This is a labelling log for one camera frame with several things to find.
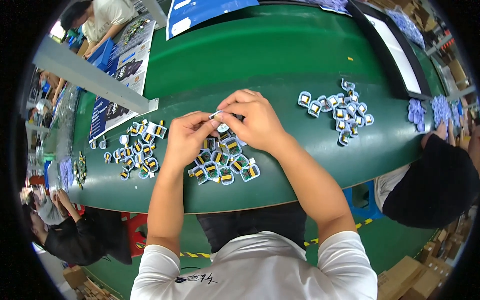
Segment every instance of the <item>white panel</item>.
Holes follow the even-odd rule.
[[[398,70],[402,75],[403,82],[405,83],[407,90],[413,93],[421,94],[420,86],[417,81],[417,77],[415,76],[415,72],[413,71],[413,68],[408,61],[407,56],[403,52],[402,47],[396,40],[390,28],[388,28],[385,22],[377,18],[374,18],[367,14],[365,16],[370,22],[373,22],[375,30],[382,37],[382,40],[384,40],[384,43],[387,45],[388,50],[390,50],[390,53],[392,54],[398,67]]]

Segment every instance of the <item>logo print on shirt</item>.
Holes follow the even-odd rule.
[[[213,280],[212,273],[210,273],[208,277],[207,277],[207,274],[196,274],[196,273],[187,277],[177,277],[177,279],[175,279],[175,282],[182,283],[185,281],[198,281],[198,280],[200,280],[200,282],[205,281],[207,282],[207,284],[211,284],[212,282],[218,283]]]

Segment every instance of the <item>red stool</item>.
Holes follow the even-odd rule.
[[[122,212],[121,217],[122,219],[124,217],[127,218],[125,222],[127,225],[128,237],[130,239],[130,253],[132,257],[142,255],[145,248],[145,238],[139,231],[135,231],[141,225],[147,223],[147,214],[137,214],[133,218],[130,218],[130,213]]]

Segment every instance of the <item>gray shirt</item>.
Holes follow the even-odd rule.
[[[47,225],[58,225],[66,218],[62,217],[58,208],[53,204],[50,197],[46,196],[41,207],[37,208],[38,215]]]

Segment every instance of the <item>black shirt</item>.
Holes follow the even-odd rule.
[[[479,173],[468,153],[432,134],[383,205],[400,224],[441,228],[468,210],[480,192]]]
[[[77,223],[69,217],[48,230],[45,250],[69,264],[90,265],[106,255],[97,237],[95,223],[83,217]]]

